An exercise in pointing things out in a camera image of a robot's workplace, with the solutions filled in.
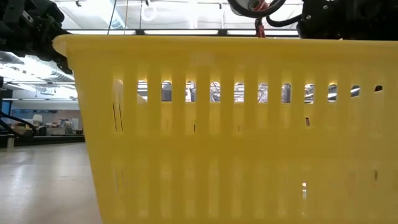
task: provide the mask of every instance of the gray concrete floor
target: gray concrete floor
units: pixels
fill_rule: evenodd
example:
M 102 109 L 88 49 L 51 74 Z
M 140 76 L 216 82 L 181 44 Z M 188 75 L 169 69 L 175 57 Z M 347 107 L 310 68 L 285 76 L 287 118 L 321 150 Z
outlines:
M 0 223 L 100 224 L 85 145 L 0 149 Z

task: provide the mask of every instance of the equipment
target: equipment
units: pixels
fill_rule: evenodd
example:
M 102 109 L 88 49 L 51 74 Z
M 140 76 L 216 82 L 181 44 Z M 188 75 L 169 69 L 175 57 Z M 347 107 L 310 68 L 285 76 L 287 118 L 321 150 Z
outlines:
M 235 14 L 251 18 L 266 17 L 269 25 L 283 27 L 295 22 L 301 38 L 398 40 L 398 2 L 394 0 L 305 0 L 302 14 L 286 21 L 273 21 L 270 15 L 286 0 L 273 0 L 256 11 L 261 0 L 228 0 Z
M 58 68 L 72 74 L 66 57 L 52 47 L 53 39 L 69 34 L 61 28 L 64 15 L 50 0 L 0 1 L 0 50 L 19 57 L 36 55 L 53 60 Z

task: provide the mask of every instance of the black cable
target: black cable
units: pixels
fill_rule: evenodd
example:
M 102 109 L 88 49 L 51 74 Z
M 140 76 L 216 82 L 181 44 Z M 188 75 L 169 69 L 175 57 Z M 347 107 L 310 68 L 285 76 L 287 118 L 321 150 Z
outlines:
M 273 2 L 270 4 L 270 6 L 261 11 L 252 11 L 249 9 L 246 9 L 245 7 L 241 6 L 237 0 L 228 0 L 229 4 L 233 9 L 235 9 L 238 13 L 240 13 L 242 16 L 250 17 L 250 18 L 260 18 L 260 17 L 266 17 L 271 15 L 272 13 L 276 12 L 283 4 L 285 4 L 286 0 L 273 0 Z
M 12 128 L 10 128 L 1 118 L 13 119 L 14 121 L 18 121 L 18 122 L 28 125 L 30 128 L 32 128 L 32 134 L 30 134 L 29 136 L 24 136 L 24 135 L 19 134 L 18 132 L 14 131 Z M 36 127 L 33 124 L 31 124 L 27 121 L 24 121 L 23 119 L 19 119 L 14 116 L 10 116 L 6 113 L 3 113 L 2 111 L 0 111 L 0 126 L 4 127 L 5 130 L 7 130 L 9 133 L 15 135 L 16 137 L 32 138 L 36 135 Z
M 113 4 L 113 11 L 112 11 L 111 20 L 110 20 L 110 22 L 109 22 L 109 26 L 108 26 L 108 33 L 107 33 L 107 35 L 109 35 L 109 30 L 111 29 L 112 20 L 113 20 L 113 14 L 114 14 L 114 10 L 116 9 L 116 2 L 117 2 L 117 1 L 118 1 L 118 0 L 114 0 L 114 4 Z
M 275 4 L 275 1 L 272 1 L 272 2 L 269 4 L 269 6 L 271 7 L 271 6 L 274 5 L 274 4 Z M 266 17 L 266 20 L 267 20 L 267 23 L 268 23 L 270 26 L 273 26 L 273 27 L 284 27 L 284 26 L 291 25 L 291 24 L 293 24 L 293 23 L 295 23 L 295 22 L 298 22 L 299 20 L 301 20 L 301 18 L 302 18 L 302 15 L 300 14 L 300 15 L 298 15 L 298 16 L 295 16 L 295 17 L 293 17 L 293 18 L 290 18 L 290 19 L 287 19 L 287 20 L 284 20 L 284 21 L 275 21 L 275 20 L 272 20 L 270 16 L 267 16 L 267 17 Z

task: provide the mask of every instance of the hanging cord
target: hanging cord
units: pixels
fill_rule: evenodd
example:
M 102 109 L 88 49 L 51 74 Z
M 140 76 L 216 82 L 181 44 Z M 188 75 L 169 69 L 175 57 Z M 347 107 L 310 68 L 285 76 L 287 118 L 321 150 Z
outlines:
M 142 22 L 142 2 L 143 2 L 143 0 L 141 0 L 141 4 L 139 6 L 139 11 L 140 11 L 140 14 L 139 14 L 139 29 L 140 30 L 141 30 L 141 22 Z
M 113 20 L 113 14 L 114 14 L 114 10 L 116 9 L 116 2 L 118 0 L 114 0 L 114 4 L 113 4 L 113 10 L 112 10 L 112 16 L 111 16 L 111 20 L 109 22 L 109 26 L 108 26 L 108 33 L 106 35 L 109 35 L 109 30 L 111 29 L 111 25 L 112 25 L 112 20 Z
M 13 119 L 14 121 L 18 121 L 18 122 L 21 122 L 22 124 L 28 125 L 30 128 L 32 128 L 32 134 L 30 134 L 28 136 L 24 136 L 24 135 L 19 134 L 18 132 L 14 131 L 12 128 L 10 128 L 10 126 L 8 126 L 1 118 Z M 24 121 L 23 119 L 19 119 L 19 118 L 16 118 L 14 116 L 10 116 L 10 115 L 8 115 L 6 113 L 3 113 L 2 111 L 0 111 L 0 126 L 4 127 L 5 130 L 7 130 L 9 133 L 15 135 L 16 137 L 32 138 L 32 137 L 34 137 L 36 135 L 36 127 L 33 124 L 31 124 L 31 123 L 29 123 L 27 121 Z
M 269 4 L 269 6 L 271 7 L 271 6 L 274 5 L 274 4 L 275 4 L 275 1 L 272 1 L 272 2 Z M 298 22 L 299 20 L 301 20 L 301 18 L 302 18 L 302 15 L 300 14 L 300 15 L 297 15 L 297 16 L 295 16 L 295 17 L 293 17 L 293 18 L 290 18 L 290 19 L 287 19 L 287 20 L 284 20 L 284 21 L 274 21 L 274 20 L 271 19 L 270 16 L 267 16 L 267 17 L 266 17 L 266 20 L 267 20 L 267 23 L 268 23 L 270 26 L 273 26 L 273 27 L 284 27 L 284 26 L 291 25 L 291 24 L 293 24 L 293 23 L 295 23 L 295 22 Z
M 127 6 L 126 6 L 126 16 L 124 18 L 124 35 L 126 35 L 126 28 L 127 28 L 127 14 L 129 12 L 129 0 L 127 0 Z
M 228 0 L 229 4 L 233 9 L 235 9 L 238 13 L 242 16 L 250 17 L 250 18 L 261 18 L 271 15 L 272 13 L 276 12 L 283 4 L 285 4 L 286 0 L 273 0 L 273 4 L 271 3 L 270 6 L 261 11 L 252 11 L 246 9 L 245 7 L 241 6 L 237 0 Z

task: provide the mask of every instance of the yellow plastic basket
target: yellow plastic basket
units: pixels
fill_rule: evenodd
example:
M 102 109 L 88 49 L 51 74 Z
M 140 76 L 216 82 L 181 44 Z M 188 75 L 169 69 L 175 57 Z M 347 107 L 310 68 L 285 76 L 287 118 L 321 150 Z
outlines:
M 65 35 L 55 48 L 75 71 L 104 223 L 398 222 L 397 43 Z

